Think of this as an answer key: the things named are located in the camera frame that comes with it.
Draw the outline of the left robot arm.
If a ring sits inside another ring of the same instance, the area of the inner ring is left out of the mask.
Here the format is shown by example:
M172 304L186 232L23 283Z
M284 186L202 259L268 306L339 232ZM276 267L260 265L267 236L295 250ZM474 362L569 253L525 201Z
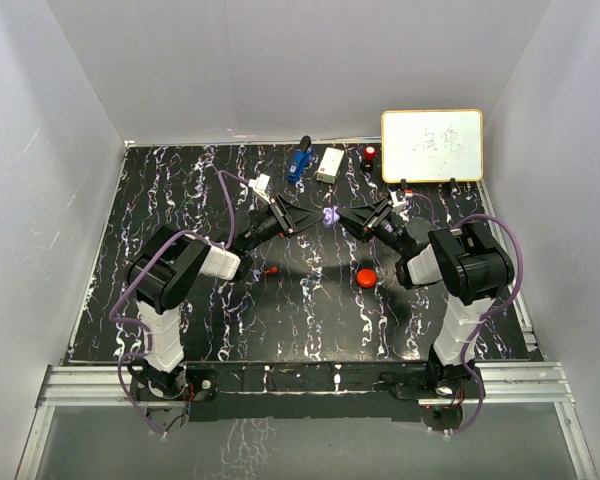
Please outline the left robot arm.
M197 278L239 281L252 268L250 253L261 244L298 234L323 219L323 212L277 195L253 211L232 211L228 226L213 242L161 226L127 271L145 341L145 352L130 362L129 373L158 397L180 396L187 383L181 304Z

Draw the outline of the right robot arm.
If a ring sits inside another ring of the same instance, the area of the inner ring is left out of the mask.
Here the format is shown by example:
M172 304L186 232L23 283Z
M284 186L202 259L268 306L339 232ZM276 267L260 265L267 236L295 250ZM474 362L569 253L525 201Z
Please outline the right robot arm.
M423 386L446 397L478 376L476 338L494 303L514 280L513 261L487 224L491 215L473 214L452 227L435 229L423 218L407 221L404 203L384 199L359 207L325 210L325 221L340 224L361 242L377 239L399 254L398 283L407 290L443 283L448 298L442 327L430 347Z

